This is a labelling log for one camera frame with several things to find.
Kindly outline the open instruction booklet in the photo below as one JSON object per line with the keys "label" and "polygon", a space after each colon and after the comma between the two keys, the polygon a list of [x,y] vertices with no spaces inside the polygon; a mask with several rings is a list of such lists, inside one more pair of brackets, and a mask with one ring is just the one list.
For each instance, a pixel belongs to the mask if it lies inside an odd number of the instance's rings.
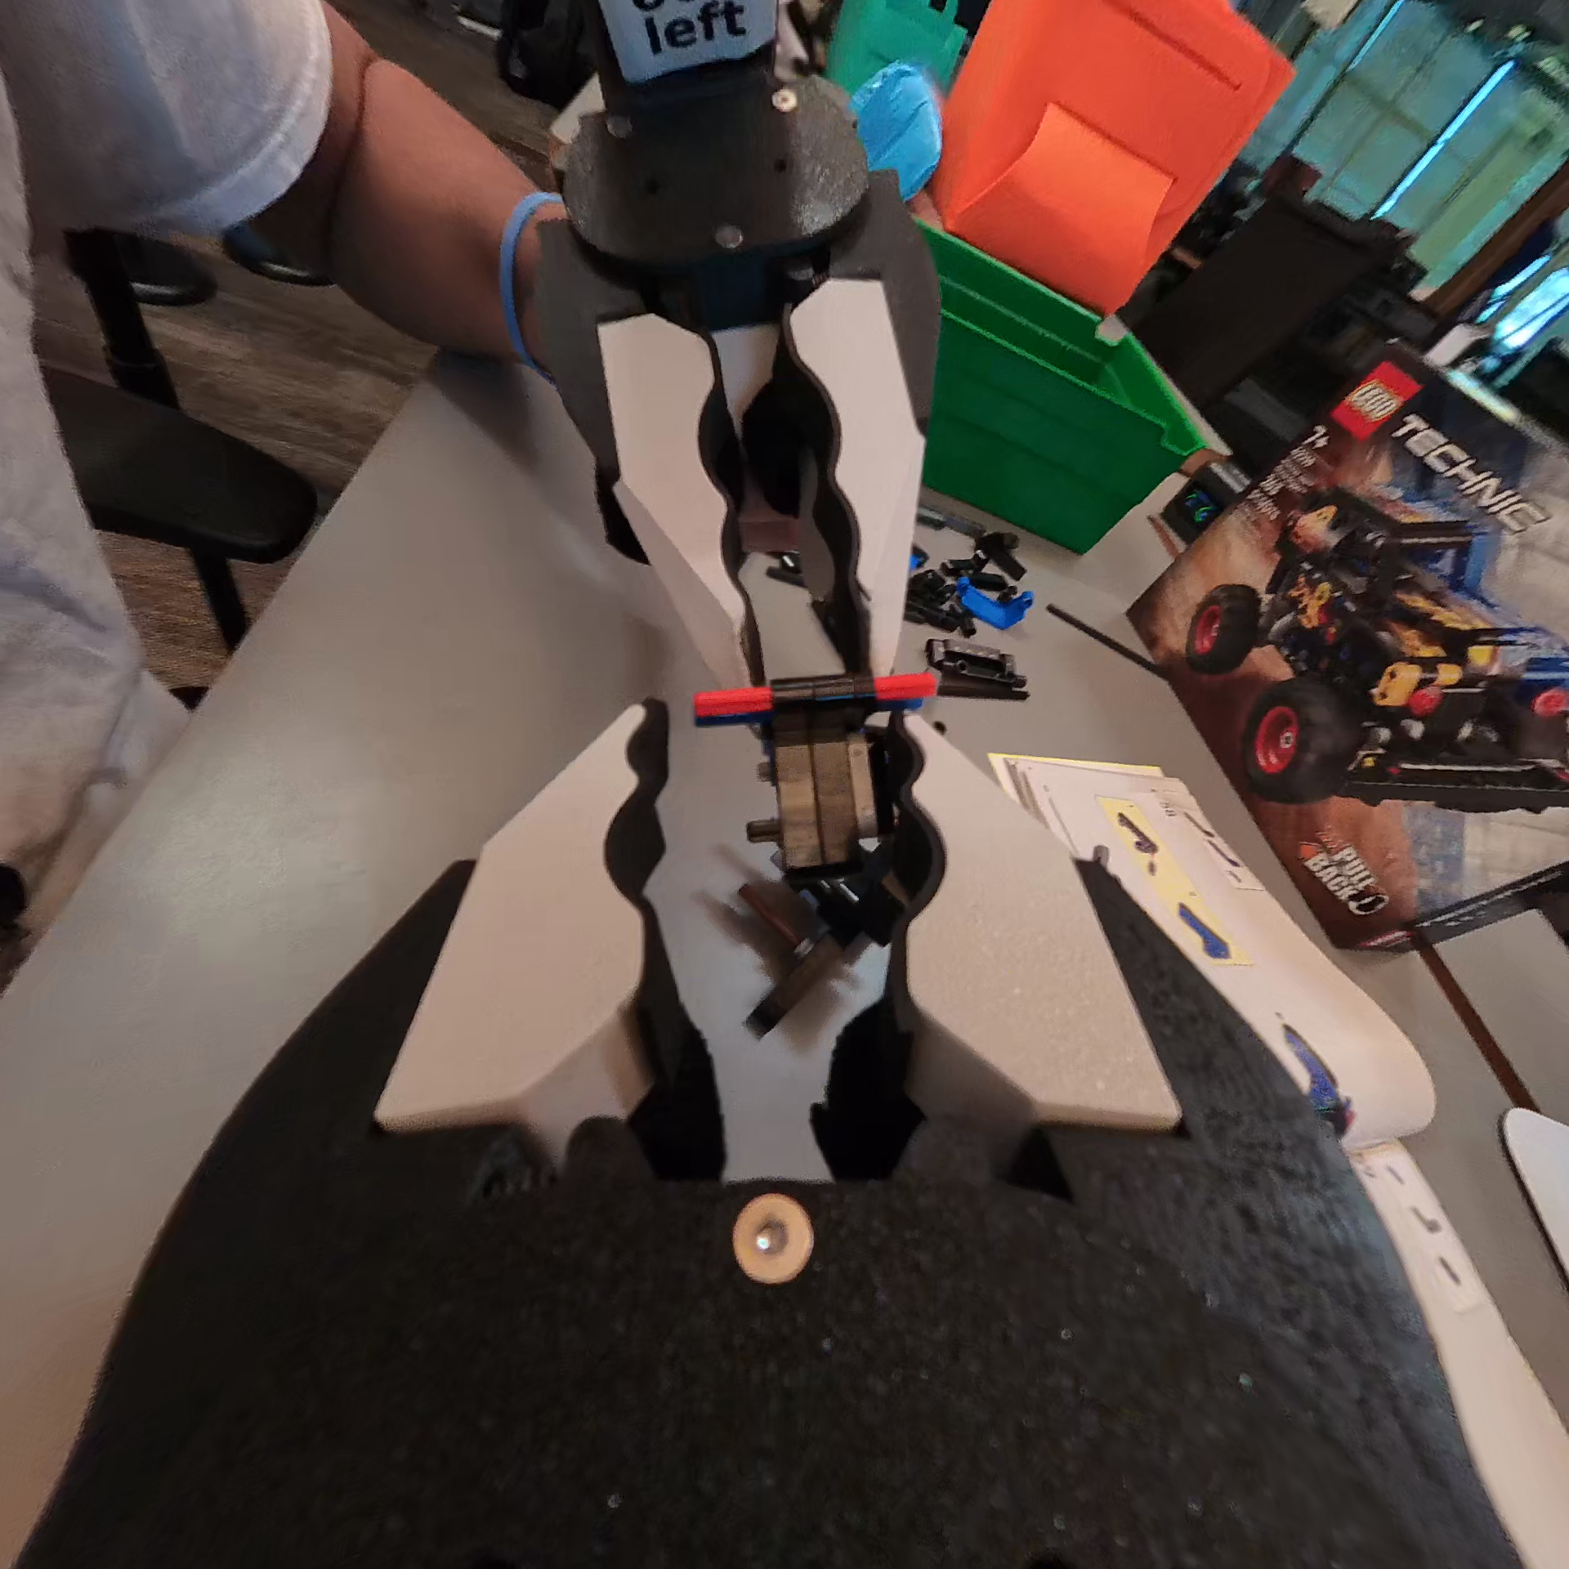
{"label": "open instruction booklet", "polygon": [[1152,768],[991,753],[999,787],[1094,860],[1260,1037],[1335,1133],[1438,1349],[1466,1446],[1522,1566],[1567,1566],[1567,1439],[1400,1136],[1438,1097],[1417,1047]]}

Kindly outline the brown lego axle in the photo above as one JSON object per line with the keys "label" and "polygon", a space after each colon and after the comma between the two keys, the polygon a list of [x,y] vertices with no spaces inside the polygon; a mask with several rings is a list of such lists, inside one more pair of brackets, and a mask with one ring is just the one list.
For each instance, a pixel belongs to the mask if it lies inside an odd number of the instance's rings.
{"label": "brown lego axle", "polygon": [[737,899],[790,950],[806,944],[818,931],[812,905],[784,884],[747,880],[737,888]]}

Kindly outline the small black electronic device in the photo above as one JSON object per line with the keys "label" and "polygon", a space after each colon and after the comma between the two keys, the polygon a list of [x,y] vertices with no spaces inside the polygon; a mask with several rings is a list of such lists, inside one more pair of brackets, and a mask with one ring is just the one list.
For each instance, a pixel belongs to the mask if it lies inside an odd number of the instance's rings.
{"label": "small black electronic device", "polygon": [[1193,471],[1163,505],[1161,522],[1182,546],[1197,542],[1251,486],[1251,475],[1229,458]]}

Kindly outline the black stool chair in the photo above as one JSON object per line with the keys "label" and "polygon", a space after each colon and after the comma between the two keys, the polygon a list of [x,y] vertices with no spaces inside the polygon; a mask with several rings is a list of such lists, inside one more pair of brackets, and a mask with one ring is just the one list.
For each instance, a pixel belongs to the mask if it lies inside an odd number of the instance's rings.
{"label": "black stool chair", "polygon": [[248,613],[231,565],[282,563],[319,516],[295,469],[179,408],[115,238],[69,232],[65,257],[104,339],[110,384],[44,369],[71,475],[102,535],[184,552],[231,654]]}

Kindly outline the orange storage bin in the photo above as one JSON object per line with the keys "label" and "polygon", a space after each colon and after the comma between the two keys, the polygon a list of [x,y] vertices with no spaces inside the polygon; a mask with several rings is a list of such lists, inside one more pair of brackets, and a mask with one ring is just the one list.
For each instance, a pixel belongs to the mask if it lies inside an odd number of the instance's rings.
{"label": "orange storage bin", "polygon": [[1118,313],[1292,79],[1225,3],[995,3],[943,109],[945,232]]}

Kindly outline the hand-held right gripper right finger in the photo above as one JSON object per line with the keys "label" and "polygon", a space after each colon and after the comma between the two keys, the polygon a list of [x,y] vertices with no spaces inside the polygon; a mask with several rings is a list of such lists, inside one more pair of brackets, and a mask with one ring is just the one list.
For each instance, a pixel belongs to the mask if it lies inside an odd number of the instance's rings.
{"label": "hand-held right gripper right finger", "polygon": [[919,718],[889,725],[894,914],[881,996],[836,1041],[818,1142],[984,1142],[1047,1125],[1182,1121],[1096,916],[1051,830]]}

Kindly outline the black lego frame with axles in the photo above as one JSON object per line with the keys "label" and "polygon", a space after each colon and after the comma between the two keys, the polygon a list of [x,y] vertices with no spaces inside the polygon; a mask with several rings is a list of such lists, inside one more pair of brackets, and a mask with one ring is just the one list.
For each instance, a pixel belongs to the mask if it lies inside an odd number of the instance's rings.
{"label": "black lego frame with axles", "polygon": [[749,824],[747,837],[773,845],[778,871],[801,888],[861,873],[866,847],[891,834],[868,725],[935,695],[930,671],[795,677],[696,694],[693,720],[700,729],[741,725],[758,735],[777,811]]}

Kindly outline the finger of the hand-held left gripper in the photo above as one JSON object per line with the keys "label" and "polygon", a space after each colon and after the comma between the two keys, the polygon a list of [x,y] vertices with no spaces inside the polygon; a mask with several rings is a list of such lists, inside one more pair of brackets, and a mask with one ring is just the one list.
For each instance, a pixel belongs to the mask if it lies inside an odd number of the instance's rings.
{"label": "finger of the hand-held left gripper", "polygon": [[715,682],[760,686],[758,628],[739,585],[739,447],[717,348],[655,314],[599,324],[597,348],[620,512]]}
{"label": "finger of the hand-held left gripper", "polygon": [[848,675],[889,677],[926,443],[881,281],[827,279],[790,307],[765,393],[829,643]]}

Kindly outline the pile of large black lego pieces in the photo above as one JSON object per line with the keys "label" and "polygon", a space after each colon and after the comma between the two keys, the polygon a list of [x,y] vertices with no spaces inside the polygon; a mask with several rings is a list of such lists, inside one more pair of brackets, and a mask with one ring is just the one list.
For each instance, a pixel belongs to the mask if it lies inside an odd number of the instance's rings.
{"label": "pile of large black lego pieces", "polygon": [[926,664],[935,677],[937,694],[1025,701],[1027,677],[1019,671],[1018,658],[978,639],[978,634],[1008,632],[995,632],[967,619],[954,602],[954,582],[960,576],[971,578],[991,595],[1008,587],[1029,591],[1018,537],[1003,529],[986,529],[926,503],[915,511],[915,527],[933,539],[926,542],[917,537],[911,542],[904,621],[932,634],[926,641]]}

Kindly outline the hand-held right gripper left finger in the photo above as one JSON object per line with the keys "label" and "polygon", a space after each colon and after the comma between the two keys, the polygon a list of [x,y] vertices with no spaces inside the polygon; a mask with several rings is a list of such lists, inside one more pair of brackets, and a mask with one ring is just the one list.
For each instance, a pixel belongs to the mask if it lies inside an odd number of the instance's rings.
{"label": "hand-held right gripper left finger", "polygon": [[629,707],[480,852],[384,1082],[384,1133],[508,1127],[560,1166],[629,1127],[650,1166],[721,1166],[713,1060],[648,884],[670,716]]}

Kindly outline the white document stand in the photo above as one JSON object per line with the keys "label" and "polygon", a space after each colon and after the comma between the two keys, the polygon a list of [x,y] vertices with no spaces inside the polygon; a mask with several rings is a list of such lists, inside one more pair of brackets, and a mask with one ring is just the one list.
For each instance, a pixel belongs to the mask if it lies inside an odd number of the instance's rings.
{"label": "white document stand", "polygon": [[1503,1114],[1499,1133],[1542,1241],[1567,1278],[1567,1123],[1513,1108]]}

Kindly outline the person's left forearm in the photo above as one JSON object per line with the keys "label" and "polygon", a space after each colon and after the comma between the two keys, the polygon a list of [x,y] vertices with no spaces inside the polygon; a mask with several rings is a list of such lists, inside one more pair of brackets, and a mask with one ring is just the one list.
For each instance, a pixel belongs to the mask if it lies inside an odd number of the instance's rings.
{"label": "person's left forearm", "polygon": [[[496,251],[508,214],[538,187],[332,6],[319,12],[325,126],[297,182],[250,227],[407,337],[517,363],[504,337]],[[536,275],[543,230],[562,221],[532,221],[517,257],[523,335],[543,367]]]}

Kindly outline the lego set box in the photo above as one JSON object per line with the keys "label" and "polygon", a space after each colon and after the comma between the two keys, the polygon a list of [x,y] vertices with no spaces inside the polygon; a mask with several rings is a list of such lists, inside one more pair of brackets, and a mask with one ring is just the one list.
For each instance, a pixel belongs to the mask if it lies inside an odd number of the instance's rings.
{"label": "lego set box", "polygon": [[1387,344],[1128,610],[1339,950],[1565,892],[1565,443]]}

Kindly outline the blue wristband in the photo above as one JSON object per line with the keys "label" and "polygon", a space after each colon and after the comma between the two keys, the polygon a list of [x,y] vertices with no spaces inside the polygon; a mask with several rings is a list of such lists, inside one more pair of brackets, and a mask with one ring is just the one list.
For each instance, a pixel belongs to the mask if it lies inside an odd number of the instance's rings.
{"label": "blue wristband", "polygon": [[556,221],[560,217],[564,217],[564,201],[558,193],[538,189],[521,197],[521,201],[511,208],[504,221],[496,251],[496,292],[500,300],[502,329],[506,342],[513,352],[517,363],[524,369],[534,370],[538,378],[549,387],[554,387],[556,382],[551,376],[551,372],[534,357],[523,335],[523,309],[519,303],[517,288],[517,257],[523,242],[523,232],[532,221]]}

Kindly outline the light blue crumpled bag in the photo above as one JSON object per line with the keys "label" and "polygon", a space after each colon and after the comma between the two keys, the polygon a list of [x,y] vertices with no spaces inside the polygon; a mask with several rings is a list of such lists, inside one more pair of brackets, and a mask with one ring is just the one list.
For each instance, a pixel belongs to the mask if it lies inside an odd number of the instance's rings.
{"label": "light blue crumpled bag", "polygon": [[849,113],[868,172],[891,174],[911,204],[943,156],[943,98],[932,73],[913,60],[883,66],[853,90]]}

